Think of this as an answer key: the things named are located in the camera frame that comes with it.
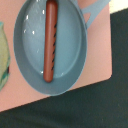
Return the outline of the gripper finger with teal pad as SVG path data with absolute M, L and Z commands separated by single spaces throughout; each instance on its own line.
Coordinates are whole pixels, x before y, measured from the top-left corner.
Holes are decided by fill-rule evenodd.
M 4 32 L 4 23 L 0 22 L 0 90 L 6 84 L 9 77 L 10 52 L 7 38 Z

